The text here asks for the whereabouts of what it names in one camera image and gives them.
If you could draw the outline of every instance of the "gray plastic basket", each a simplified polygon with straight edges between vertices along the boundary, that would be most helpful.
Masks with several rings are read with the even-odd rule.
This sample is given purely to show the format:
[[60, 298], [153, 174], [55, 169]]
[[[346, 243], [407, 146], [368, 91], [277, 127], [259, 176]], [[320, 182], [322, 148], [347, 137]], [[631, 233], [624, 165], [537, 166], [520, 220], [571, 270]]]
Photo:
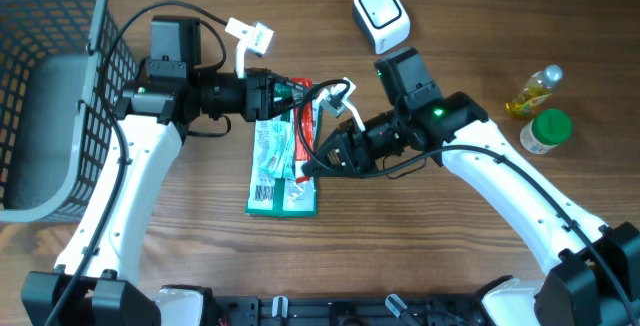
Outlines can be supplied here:
[[[107, 0], [0, 0], [0, 221], [77, 221], [107, 155], [97, 92], [117, 33]], [[110, 61], [113, 102], [136, 62]]]

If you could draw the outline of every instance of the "white connector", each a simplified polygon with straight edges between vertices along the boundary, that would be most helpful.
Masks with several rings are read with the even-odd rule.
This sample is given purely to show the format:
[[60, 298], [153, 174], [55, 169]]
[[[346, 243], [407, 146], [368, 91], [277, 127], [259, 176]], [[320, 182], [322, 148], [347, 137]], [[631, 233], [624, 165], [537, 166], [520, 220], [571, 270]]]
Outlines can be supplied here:
[[249, 26], [233, 17], [229, 18], [227, 27], [224, 30], [240, 40], [238, 41], [238, 46], [236, 46], [235, 69], [236, 76], [242, 79], [245, 77], [244, 55], [247, 50], [259, 57], [264, 56], [267, 53], [274, 32], [261, 22], [255, 22], [253, 26]]
[[337, 85], [331, 86], [330, 88], [322, 89], [322, 91], [320, 91], [320, 94], [316, 97], [316, 102], [320, 106], [322, 106], [323, 110], [328, 111], [335, 118], [340, 117], [340, 115], [342, 115], [342, 113], [348, 109], [349, 111], [351, 111], [353, 118], [356, 120], [356, 124], [358, 125], [358, 128], [360, 129], [360, 131], [364, 132], [366, 131], [366, 128], [364, 127], [364, 122], [362, 122], [362, 118], [360, 118], [358, 109], [349, 99], [353, 91], [356, 90], [356, 84], [351, 82], [351, 80], [349, 80], [346, 77], [343, 77], [342, 79], [345, 81], [349, 81], [349, 83], [351, 84], [351, 87], [349, 88], [349, 91], [347, 91], [347, 93], [344, 96], [342, 96], [342, 100], [340, 100], [340, 105], [338, 107], [334, 107], [331, 104], [331, 100], [332, 98], [337, 97], [337, 95], [339, 95], [341, 92], [343, 92], [347, 88], [347, 85], [345, 84], [337, 84]]

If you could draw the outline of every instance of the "green lid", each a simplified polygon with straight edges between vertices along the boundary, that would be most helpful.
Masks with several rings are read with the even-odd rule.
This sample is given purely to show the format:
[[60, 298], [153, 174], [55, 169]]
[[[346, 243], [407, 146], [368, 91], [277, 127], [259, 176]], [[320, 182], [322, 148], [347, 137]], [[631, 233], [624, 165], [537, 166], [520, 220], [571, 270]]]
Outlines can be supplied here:
[[571, 136], [571, 120], [560, 110], [545, 110], [533, 120], [531, 131], [541, 143], [559, 145]]

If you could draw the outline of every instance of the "yellow bottle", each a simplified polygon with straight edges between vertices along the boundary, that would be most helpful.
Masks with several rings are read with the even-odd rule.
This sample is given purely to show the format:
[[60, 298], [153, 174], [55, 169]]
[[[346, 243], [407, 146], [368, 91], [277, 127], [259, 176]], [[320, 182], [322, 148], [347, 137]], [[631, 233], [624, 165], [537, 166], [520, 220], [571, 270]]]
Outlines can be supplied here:
[[505, 109], [509, 116], [514, 119], [533, 116], [535, 109], [556, 91], [556, 85], [561, 79], [562, 69], [558, 65], [536, 72], [518, 96], [507, 102]]

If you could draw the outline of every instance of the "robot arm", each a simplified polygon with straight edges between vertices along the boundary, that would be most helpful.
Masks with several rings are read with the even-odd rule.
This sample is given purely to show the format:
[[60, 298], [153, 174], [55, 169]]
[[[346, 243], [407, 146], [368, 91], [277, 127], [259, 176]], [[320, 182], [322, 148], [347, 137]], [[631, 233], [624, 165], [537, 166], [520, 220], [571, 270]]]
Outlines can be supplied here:
[[[430, 155], [460, 176], [513, 227], [547, 274], [544, 283], [524, 285], [513, 280], [487, 293], [485, 309], [498, 325], [582, 325], [587, 319], [594, 325], [623, 325], [633, 311], [622, 307], [621, 293], [631, 300], [630, 308], [640, 310], [640, 249], [634, 246], [640, 233], [635, 227], [626, 223], [611, 230], [522, 158], [471, 98], [463, 93], [443, 98], [415, 49], [390, 54], [375, 67], [393, 110], [364, 122], [364, 130], [353, 120], [342, 123], [320, 145], [315, 159], [303, 166], [306, 174], [387, 175], [400, 167], [379, 171], [376, 161], [411, 147], [424, 156], [400, 166]], [[512, 166], [537, 183], [559, 208]], [[576, 224], [585, 238], [577, 234]], [[597, 250], [604, 265], [596, 262], [591, 250]], [[612, 291], [615, 282], [624, 291]]]
[[[485, 147], [506, 156], [564, 206], [591, 242], [602, 237], [600, 229], [606, 226], [604, 221], [582, 209], [544, 178], [508, 144], [493, 121], [474, 121], [456, 131], [451, 143], [445, 142], [445, 145], [460, 144]], [[585, 247], [540, 193], [506, 165], [487, 155], [464, 150], [443, 153], [442, 163], [498, 211], [529, 247], [545, 274], [561, 262], [558, 257], [561, 251], [578, 253]]]
[[[162, 181], [182, 148], [182, 139], [173, 123], [159, 124], [155, 117], [129, 115], [120, 121], [120, 127], [128, 142], [130, 164], [100, 239], [98, 254], [89, 261], [84, 276], [100, 278], [110, 270], [117, 279], [135, 285], [153, 206]], [[112, 137], [96, 189], [71, 241], [56, 260], [56, 270], [67, 275], [76, 272], [116, 181], [119, 157], [118, 142]]]

